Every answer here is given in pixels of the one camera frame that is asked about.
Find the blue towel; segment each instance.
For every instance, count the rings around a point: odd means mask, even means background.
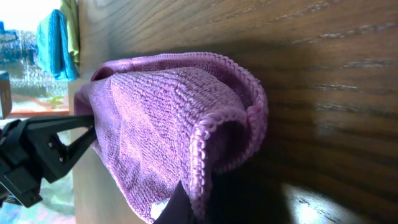
[[[56,80],[73,81],[79,77],[68,53],[66,21],[59,10],[54,10],[37,28],[38,66],[51,73]]]

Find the clamp jaw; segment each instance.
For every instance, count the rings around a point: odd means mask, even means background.
[[[89,130],[69,146],[60,141],[57,133],[82,127]],[[0,129],[0,207],[41,201],[42,178],[52,183],[67,175],[95,139],[92,115],[18,119]]]

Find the black object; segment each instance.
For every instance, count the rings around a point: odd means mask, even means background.
[[[69,146],[58,134],[89,130]],[[36,117],[13,121],[0,133],[0,207],[3,202],[27,208],[42,200],[42,178],[52,183],[67,175],[96,139],[93,116]]]

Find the knit texture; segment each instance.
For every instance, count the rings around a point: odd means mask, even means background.
[[[75,95],[75,114],[94,114],[94,150],[130,207],[147,223],[152,203],[179,180],[205,217],[212,172],[251,157],[264,139],[267,100],[247,70],[211,53],[107,62]]]
[[[40,22],[36,36],[38,66],[52,74],[56,80],[77,79],[78,72],[68,53],[66,22],[58,9]]]

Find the purple microfiber cloth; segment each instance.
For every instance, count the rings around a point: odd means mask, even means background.
[[[75,114],[94,114],[93,148],[147,223],[152,203],[170,198],[179,180],[203,221],[211,173],[240,166],[266,133],[263,88],[222,55],[117,60],[91,81],[75,95]]]

